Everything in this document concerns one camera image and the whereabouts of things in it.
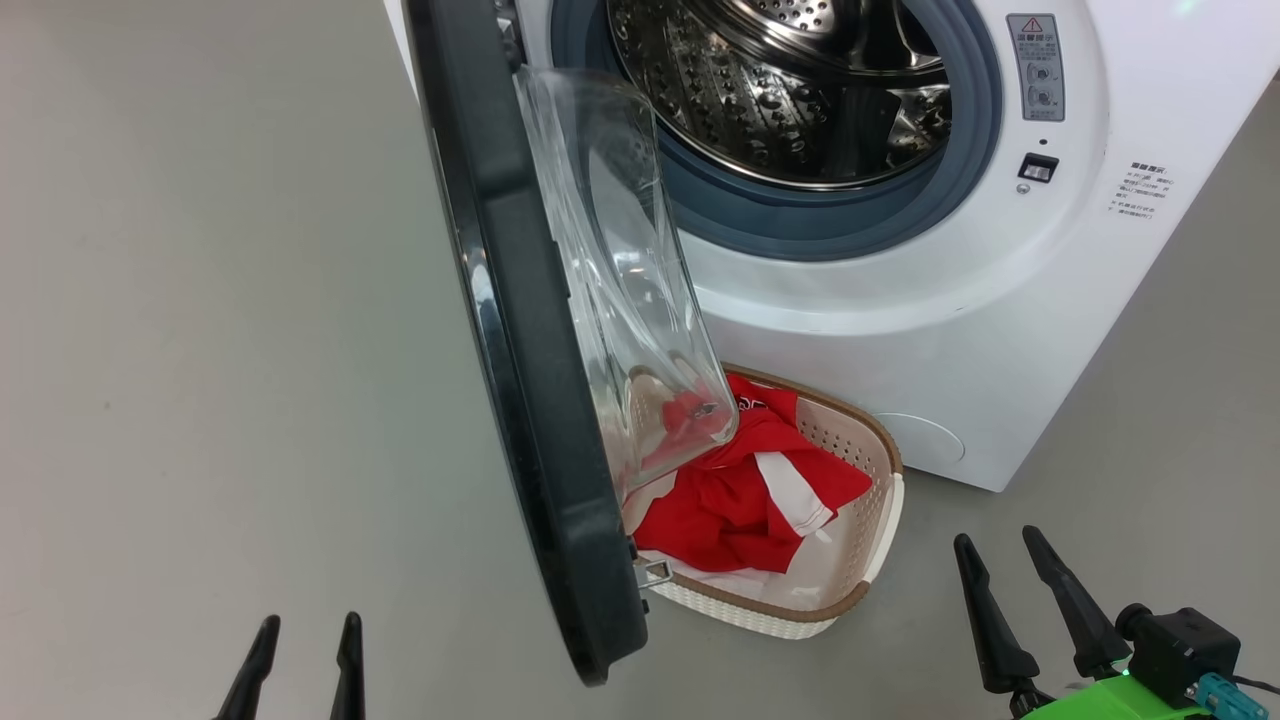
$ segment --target white stripe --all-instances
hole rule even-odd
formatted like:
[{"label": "white stripe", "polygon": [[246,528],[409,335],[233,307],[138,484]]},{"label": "white stripe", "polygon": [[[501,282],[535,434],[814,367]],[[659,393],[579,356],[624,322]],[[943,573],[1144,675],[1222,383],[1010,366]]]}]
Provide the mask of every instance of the white stripe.
[{"label": "white stripe", "polygon": [[781,452],[756,452],[755,465],[764,477],[773,505],[791,524],[797,536],[805,537],[826,525],[835,512],[822,503],[809,480]]}]

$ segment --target stainless steel drum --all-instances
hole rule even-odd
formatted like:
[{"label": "stainless steel drum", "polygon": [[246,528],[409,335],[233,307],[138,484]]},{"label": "stainless steel drum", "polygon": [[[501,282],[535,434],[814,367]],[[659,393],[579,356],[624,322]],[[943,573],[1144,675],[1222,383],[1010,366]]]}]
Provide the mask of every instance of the stainless steel drum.
[{"label": "stainless steel drum", "polygon": [[608,0],[608,18],[668,129],[733,173],[861,187],[950,135],[942,63],[897,0]]}]

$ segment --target gray floor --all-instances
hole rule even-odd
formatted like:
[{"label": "gray floor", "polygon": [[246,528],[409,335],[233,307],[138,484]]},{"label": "gray floor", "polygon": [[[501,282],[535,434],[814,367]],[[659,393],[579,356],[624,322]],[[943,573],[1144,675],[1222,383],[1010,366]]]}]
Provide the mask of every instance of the gray floor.
[{"label": "gray floor", "polygon": [[[1039,525],[1116,612],[1194,606],[1280,680],[1280,86],[1272,86],[1011,488],[908,478],[897,542],[851,615],[804,643],[655,601],[650,648],[605,693],[635,716],[1007,716],[982,691],[951,538],[969,533],[1042,688],[1076,682],[1071,644],[1021,544]],[[1280,703],[1271,703],[1280,711]]]},{"label": "gray floor", "polygon": [[101,5],[0,0],[0,717],[209,717],[269,612],[260,716],[323,717],[356,609],[371,720],[995,720],[957,532],[1044,689],[1075,680],[1025,523],[1108,611],[1197,606],[1280,680],[1280,91],[1009,492],[911,477],[827,633],[654,598],[585,689],[380,4]]}]

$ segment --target basket rim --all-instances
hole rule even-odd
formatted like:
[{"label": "basket rim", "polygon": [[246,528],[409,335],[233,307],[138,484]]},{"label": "basket rim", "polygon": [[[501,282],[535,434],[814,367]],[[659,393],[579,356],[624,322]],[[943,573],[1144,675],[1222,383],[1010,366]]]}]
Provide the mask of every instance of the basket rim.
[{"label": "basket rim", "polygon": [[[723,368],[726,373],[733,373],[735,375],[744,377],[754,383],[791,391],[796,393],[799,397],[803,397],[810,402],[814,402],[817,405],[823,405],[829,410],[835,410],[842,415],[850,415],[858,419],[860,423],[870,428],[870,430],[876,434],[876,437],[884,445],[884,448],[888,451],[890,464],[892,465],[893,474],[899,478],[902,477],[902,455],[899,452],[897,445],[893,442],[893,438],[890,437],[888,430],[884,429],[884,425],[882,425],[879,420],[877,420],[870,413],[867,413],[860,407],[854,407],[852,405],[836,400],[835,397],[831,397],[828,395],[823,395],[813,388],[796,384],[790,380],[785,380],[777,375],[771,375],[768,373],[760,373],[756,370],[748,370],[746,368],[741,368],[739,365],[730,365],[727,363],[723,364]],[[640,562],[645,562],[645,560],[641,557]],[[718,600],[721,602],[732,605],[735,607],[740,607],[742,610],[750,610],[751,612],[759,612],[760,615],[777,618],[778,620],[788,620],[792,623],[823,623],[827,620],[833,620],[836,618],[840,618],[845,612],[852,610],[852,607],[858,605],[863,600],[863,597],[867,596],[867,591],[869,591],[872,587],[869,582],[859,580],[858,584],[854,585],[854,589],[849,591],[846,596],[841,597],[840,600],[837,600],[832,605],[828,605],[827,607],[819,607],[818,610],[791,610],[787,607],[771,605],[768,602],[760,602],[759,600],[750,600],[746,597],[741,597],[731,592],[723,591],[721,588],[708,585],[707,583],[700,583],[698,580],[686,578],[680,574],[676,574],[671,579],[671,582],[676,583],[682,588],[687,588],[699,594],[710,597],[712,600]]]}]

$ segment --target laundry basket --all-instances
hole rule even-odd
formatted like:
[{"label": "laundry basket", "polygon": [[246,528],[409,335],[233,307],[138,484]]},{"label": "laundry basket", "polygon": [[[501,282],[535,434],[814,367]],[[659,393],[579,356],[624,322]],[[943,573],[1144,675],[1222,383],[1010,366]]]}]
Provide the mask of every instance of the laundry basket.
[{"label": "laundry basket", "polygon": [[[810,638],[858,605],[876,580],[902,511],[902,459],[893,439],[868,413],[781,378],[735,366],[724,369],[756,384],[795,392],[800,432],[870,475],[872,488],[838,509],[838,518],[820,534],[805,538],[791,569],[777,580],[783,591],[777,603],[739,596],[678,573],[653,591],[748,630],[786,639]],[[658,486],[650,492],[660,496],[669,487]],[[649,560],[641,557],[639,562]],[[650,580],[658,579],[650,575]]]}]

